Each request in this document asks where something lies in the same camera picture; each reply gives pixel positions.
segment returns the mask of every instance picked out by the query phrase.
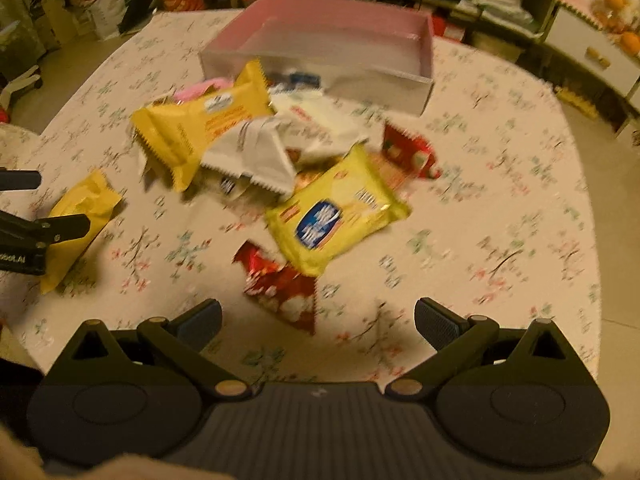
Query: tiled floor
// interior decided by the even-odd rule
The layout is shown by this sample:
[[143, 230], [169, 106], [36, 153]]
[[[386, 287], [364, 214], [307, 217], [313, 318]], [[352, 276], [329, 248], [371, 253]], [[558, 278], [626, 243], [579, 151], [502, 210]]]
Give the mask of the tiled floor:
[[[49, 54], [41, 63], [44, 86], [14, 105], [14, 123], [41, 132], [123, 41], [79, 40]], [[640, 480], [640, 158], [616, 142], [607, 124], [564, 110], [590, 189], [602, 276], [598, 382], [611, 425], [596, 464], [612, 480]]]

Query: table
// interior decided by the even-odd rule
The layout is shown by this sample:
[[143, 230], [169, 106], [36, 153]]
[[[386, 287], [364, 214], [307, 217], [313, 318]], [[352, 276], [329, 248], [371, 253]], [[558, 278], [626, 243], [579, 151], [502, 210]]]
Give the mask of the table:
[[21, 143], [34, 192], [0, 194], [0, 208], [44, 216], [65, 188], [102, 168], [125, 206], [58, 290], [0, 276], [0, 316], [47, 370], [85, 319], [112, 329], [175, 317], [205, 298], [223, 306], [203, 354], [251, 382], [375, 380], [385, 384], [433, 353], [416, 332], [415, 301], [503, 326], [551, 317], [592, 374], [598, 367], [600, 285], [593, 218], [574, 139], [552, 89], [519, 68], [435, 40], [433, 97], [412, 118], [342, 102], [382, 136], [389, 116], [423, 133], [444, 174], [405, 191], [414, 212], [336, 258], [318, 280], [311, 336], [244, 297], [231, 260], [247, 239], [276, 250], [262, 221], [243, 224], [207, 195], [191, 203], [156, 182], [144, 191], [129, 116], [172, 85], [202, 77], [197, 53], [236, 10], [159, 14], [82, 85], [42, 136]]

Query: yellow snack package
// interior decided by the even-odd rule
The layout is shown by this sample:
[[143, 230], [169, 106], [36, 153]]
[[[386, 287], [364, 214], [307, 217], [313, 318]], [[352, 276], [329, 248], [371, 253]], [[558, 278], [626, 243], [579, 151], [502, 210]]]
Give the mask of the yellow snack package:
[[247, 119], [273, 115], [258, 60], [248, 62], [232, 88], [183, 104], [140, 108], [131, 121], [143, 142], [171, 170], [176, 191], [184, 191], [202, 154], [220, 135]]
[[265, 218], [287, 260], [307, 276], [320, 276], [329, 261], [411, 208], [400, 202], [356, 144], [323, 176]]
[[111, 219], [113, 208], [122, 199], [109, 188], [107, 179], [100, 170], [95, 170], [82, 180], [53, 206], [49, 216], [85, 214], [91, 222], [89, 232], [77, 240], [68, 240], [50, 245], [45, 256], [46, 273], [40, 277], [40, 292], [53, 290], [68, 273], [82, 252], [94, 241], [98, 233]]

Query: drawer handle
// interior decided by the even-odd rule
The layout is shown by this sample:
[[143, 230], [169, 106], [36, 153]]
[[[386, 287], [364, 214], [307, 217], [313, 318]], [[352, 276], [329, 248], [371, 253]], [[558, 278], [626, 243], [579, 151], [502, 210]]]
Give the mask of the drawer handle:
[[587, 47], [587, 51], [584, 55], [599, 64], [603, 70], [606, 70], [611, 66], [611, 62], [606, 57], [601, 56], [600, 53], [592, 46]]

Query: floral tablecloth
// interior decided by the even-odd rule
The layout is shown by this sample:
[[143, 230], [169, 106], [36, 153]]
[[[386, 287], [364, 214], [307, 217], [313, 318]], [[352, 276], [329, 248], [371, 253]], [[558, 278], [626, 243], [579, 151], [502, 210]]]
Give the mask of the floral tablecloth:
[[224, 323], [204, 355], [251, 383], [376, 380], [434, 352], [416, 332], [415, 301], [503, 326], [551, 317], [596, 374], [600, 285], [593, 218], [574, 139], [552, 90], [513, 65], [435, 40], [435, 90], [422, 117], [338, 103], [380, 141], [382, 120], [420, 131], [444, 173], [405, 190], [405, 221], [336, 258], [319, 278], [316, 334], [292, 328], [242, 294], [231, 260], [248, 238], [276, 250], [262, 221], [244, 224], [216, 199], [144, 190], [127, 127], [172, 85], [202, 78], [198, 51], [237, 13], [159, 14], [82, 85], [42, 136], [18, 146], [33, 192], [0, 193], [0, 208], [45, 216], [63, 191], [102, 168], [125, 200], [61, 286], [0, 275], [0, 316], [46, 370], [80, 323], [113, 329], [175, 317], [205, 298]]

